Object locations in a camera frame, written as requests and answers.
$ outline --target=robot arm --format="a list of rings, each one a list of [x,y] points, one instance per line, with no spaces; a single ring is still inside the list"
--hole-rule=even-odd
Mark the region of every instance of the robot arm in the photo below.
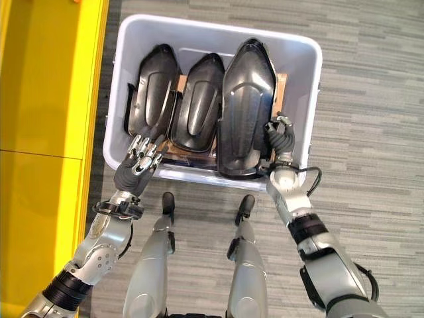
[[[97,213],[74,257],[23,311],[21,317],[71,318],[90,289],[109,272],[131,243],[132,222],[142,217],[139,205],[144,191],[166,149],[158,152],[164,138],[155,143],[137,135],[114,177],[117,191],[109,201],[93,207]]]
[[[373,284],[373,295],[369,297],[360,273],[360,269],[365,270],[350,259],[314,213],[309,195],[317,184],[314,183],[308,192],[300,188],[299,174],[305,170],[292,167],[292,123],[281,115],[277,122],[277,130],[271,123],[266,126],[276,151],[276,163],[268,180],[267,192],[304,261],[300,275],[310,300],[315,307],[325,310],[328,318],[386,318],[387,315],[376,303],[378,286]]]

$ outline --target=black plastic part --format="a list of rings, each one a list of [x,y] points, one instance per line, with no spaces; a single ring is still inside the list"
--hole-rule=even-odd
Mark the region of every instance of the black plastic part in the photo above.
[[[264,126],[271,119],[276,75],[257,39],[239,48],[225,72],[223,106],[217,125],[218,171],[232,179],[261,176],[259,163],[271,147]]]
[[[175,253],[175,234],[174,234],[174,232],[171,232],[171,231],[168,232],[168,239],[170,240],[172,254],[173,254],[173,253]]]
[[[189,71],[183,98],[176,103],[170,140],[190,152],[211,149],[222,99],[224,65],[216,53],[202,57]]]
[[[132,217],[138,220],[143,216],[144,208],[139,206],[137,201],[133,201],[132,204],[122,201],[119,205],[104,201],[97,202],[96,205],[92,207],[92,211],[112,217]]]
[[[62,270],[42,294],[58,307],[75,311],[92,287]]]
[[[331,301],[329,301],[329,303],[327,304],[327,308],[326,308],[326,312],[327,314],[330,312],[331,308],[338,302],[346,300],[346,299],[359,299],[359,300],[363,300],[366,301],[367,303],[369,303],[370,301],[368,300],[368,298],[363,297],[363,296],[359,296],[359,295],[355,295],[354,293],[352,294],[348,294],[348,295],[343,295],[340,297],[336,297],[334,299],[332,299]]]
[[[240,243],[240,238],[234,238],[231,243],[230,246],[228,247],[228,251],[227,251],[227,258],[229,260],[235,260],[235,250],[237,248],[237,246]]]
[[[293,237],[296,244],[301,241],[328,232],[324,223],[318,218],[316,214],[307,214],[302,217],[294,219],[287,228],[290,230],[291,237]]]
[[[238,213],[235,219],[236,226],[240,225],[240,222],[243,218],[248,219],[250,217],[250,212],[254,207],[254,196],[246,195],[240,203],[240,207],[238,208]]]
[[[222,318],[221,316],[206,316],[202,313],[186,313],[185,315],[173,314],[168,318]]]
[[[306,260],[316,260],[318,258],[324,257],[335,251],[331,247],[323,248],[312,254],[306,254],[304,250],[299,251],[300,258],[305,262]]]
[[[315,289],[315,286],[313,285],[313,282],[311,278],[309,277],[306,267],[305,266],[302,267],[299,272],[300,272],[300,277],[302,279],[303,285],[305,286],[307,296],[309,300],[311,301],[311,303],[315,307],[318,307],[321,310],[325,310],[325,304],[323,300],[321,299],[321,297],[319,297],[318,291]]]
[[[169,215],[171,223],[174,224],[175,199],[171,192],[164,192],[162,195],[162,214]]]
[[[125,131],[134,136],[143,127],[156,127],[153,140],[168,132],[180,74],[174,52],[167,44],[156,46],[144,58],[136,89],[128,98],[130,105],[124,119]]]

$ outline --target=robot leg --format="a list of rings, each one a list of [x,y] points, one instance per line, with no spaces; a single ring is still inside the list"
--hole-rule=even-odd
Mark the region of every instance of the robot leg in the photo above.
[[[266,318],[268,297],[266,273],[258,249],[254,245],[253,228],[248,218],[254,197],[247,195],[240,204],[236,217],[236,237],[231,242],[227,257],[236,263],[227,308],[227,318]]]
[[[157,318],[166,316],[167,257],[175,251],[174,196],[162,197],[163,214],[154,225],[144,245],[140,260],[127,290],[124,318]]]

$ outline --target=black rubber grip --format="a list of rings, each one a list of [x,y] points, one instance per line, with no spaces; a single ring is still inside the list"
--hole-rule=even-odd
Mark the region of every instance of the black rubber grip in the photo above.
[[[75,311],[92,287],[62,270],[42,294],[58,307]]]
[[[316,214],[308,214],[294,219],[293,222],[288,225],[288,229],[296,244],[299,244],[301,241],[313,235],[328,232],[324,223]]]

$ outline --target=robot forearm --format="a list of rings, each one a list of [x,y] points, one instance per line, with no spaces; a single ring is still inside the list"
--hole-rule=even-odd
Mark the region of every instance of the robot forearm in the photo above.
[[[74,317],[90,289],[112,269],[125,249],[133,219],[126,211],[137,209],[139,216],[142,214],[142,209],[131,203],[133,199],[130,193],[117,191],[107,203],[96,205],[98,213],[74,257],[34,298],[22,317]],[[125,211],[120,210],[122,206],[127,206]]]
[[[270,174],[267,192],[305,263],[300,274],[312,303],[331,318],[387,317],[375,299],[368,297],[355,263],[314,214],[296,169],[278,166]]]

